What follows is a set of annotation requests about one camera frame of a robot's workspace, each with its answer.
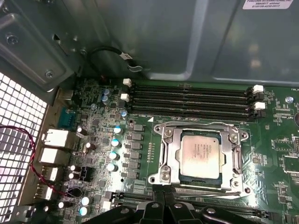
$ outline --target mounting hole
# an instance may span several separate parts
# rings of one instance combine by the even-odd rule
[[[249,194],[250,193],[250,188],[245,188],[245,193]]]

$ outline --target chip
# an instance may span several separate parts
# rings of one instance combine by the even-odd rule
[[[109,139],[108,138],[103,138],[103,144],[107,145],[109,143]]]
[[[132,169],[138,169],[139,168],[139,163],[130,161],[128,167],[132,168]]]
[[[86,163],[87,163],[87,164],[91,164],[92,162],[93,162],[93,159],[92,159],[92,158],[87,158],[87,159],[86,159]]]
[[[99,123],[100,123],[100,121],[99,121],[99,120],[93,120],[93,126],[98,126],[98,125],[99,125]]]
[[[217,138],[185,135],[181,145],[179,155],[181,175],[210,179],[219,177],[220,155]]]
[[[141,143],[140,142],[132,142],[132,145],[131,145],[131,149],[141,149]]]
[[[133,130],[134,130],[134,132],[143,132],[144,128],[143,128],[143,125],[134,125]]]
[[[116,114],[116,115],[114,116],[114,118],[117,119],[117,120],[121,119],[121,114],[120,114],[120,113]]]
[[[88,119],[88,115],[86,115],[86,114],[81,115],[81,120],[87,120],[87,119]]]
[[[93,199],[94,199],[95,202],[99,202],[101,200],[101,198],[102,198],[102,195],[95,195],[93,197]]]
[[[128,172],[127,178],[137,179],[138,173],[136,172]]]
[[[100,188],[103,188],[105,186],[105,184],[106,184],[106,181],[104,181],[104,180],[99,181],[99,187]]]
[[[140,153],[138,152],[131,152],[130,159],[138,160],[140,158]]]
[[[141,141],[142,138],[143,138],[142,134],[139,134],[139,133],[132,134],[132,140]]]

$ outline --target screw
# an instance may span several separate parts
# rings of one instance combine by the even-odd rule
[[[45,76],[47,78],[53,78],[53,72],[52,71],[46,71]]]
[[[168,179],[169,179],[169,173],[167,173],[167,172],[162,172],[162,174],[161,174],[161,178],[162,178],[162,180],[165,180],[165,181],[167,181]]]
[[[293,97],[286,97],[285,102],[288,103],[288,104],[291,104],[292,102],[294,102],[294,98]]]
[[[80,50],[80,54],[82,54],[82,55],[84,55],[84,56],[85,56],[85,55],[87,55],[87,51],[86,51],[86,50],[84,50],[84,49],[81,49],[81,50]]]
[[[19,39],[15,35],[8,35],[6,36],[6,41],[9,45],[15,45],[16,43],[19,42]]]
[[[129,209],[123,209],[123,210],[121,210],[121,214],[126,214],[128,212],[129,212]]]
[[[159,205],[157,203],[154,203],[151,207],[152,208],[159,208]]]
[[[216,213],[215,209],[211,209],[211,208],[208,208],[206,211],[207,211],[209,214],[215,214],[215,213]]]
[[[7,6],[4,6],[3,9],[2,9],[2,11],[3,11],[4,13],[9,13],[9,9],[8,9]]]
[[[174,207],[177,208],[177,209],[180,209],[180,208],[182,208],[183,206],[182,206],[182,204],[177,203],[177,204],[174,205]]]
[[[238,141],[238,136],[236,134],[231,134],[230,139],[232,142],[237,142]]]

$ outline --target sticker label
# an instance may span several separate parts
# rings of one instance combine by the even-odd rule
[[[120,55],[120,57],[123,59],[123,60],[129,60],[129,59],[133,59],[129,54],[125,54],[122,52],[122,54]]]
[[[243,9],[287,9],[293,0],[246,0]]]

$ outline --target electrolytic capacitor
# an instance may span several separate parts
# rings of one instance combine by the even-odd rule
[[[69,179],[70,179],[70,180],[71,180],[71,179],[73,179],[73,180],[78,180],[79,177],[80,177],[79,174],[75,174],[75,173],[70,173],[70,174],[69,174]]]
[[[63,208],[69,208],[73,205],[72,202],[59,202],[58,208],[63,209]]]
[[[115,164],[113,164],[113,163],[109,163],[109,164],[107,165],[107,170],[108,170],[109,172],[115,172],[115,171],[118,170],[118,167],[117,167]]]
[[[81,171],[81,167],[80,166],[72,165],[72,166],[70,166],[70,170],[74,171],[74,172],[80,172]]]
[[[105,90],[103,91],[103,94],[104,94],[105,96],[110,97],[112,93],[111,93],[111,91],[110,91],[109,89],[105,89]]]
[[[118,160],[118,159],[120,158],[120,156],[119,156],[116,152],[111,152],[111,153],[109,154],[109,158],[110,158],[111,160]]]
[[[122,134],[123,130],[122,130],[121,127],[116,126],[116,127],[113,129],[113,132],[114,132],[114,134]]]
[[[121,143],[120,143],[117,139],[113,139],[113,140],[111,141],[111,145],[112,145],[113,147],[119,147],[119,146],[121,145]]]
[[[79,214],[81,215],[81,216],[86,216],[86,215],[88,215],[90,213],[90,208],[89,207],[82,207],[82,208],[80,208],[80,210],[79,210]]]
[[[87,149],[91,149],[91,150],[95,150],[97,148],[95,144],[90,143],[90,142],[86,143],[85,147]]]
[[[103,102],[103,104],[105,104],[105,105],[109,104],[109,102],[110,102],[109,97],[106,96],[106,95],[102,96],[102,102]]]
[[[83,129],[83,127],[79,126],[77,128],[77,132],[82,134],[82,135],[87,135],[87,131],[85,129]]]
[[[123,111],[121,112],[121,117],[125,120],[128,118],[128,112],[127,111]]]
[[[81,199],[81,204],[83,206],[87,206],[87,205],[91,204],[92,202],[93,202],[93,198],[92,197],[83,197]]]

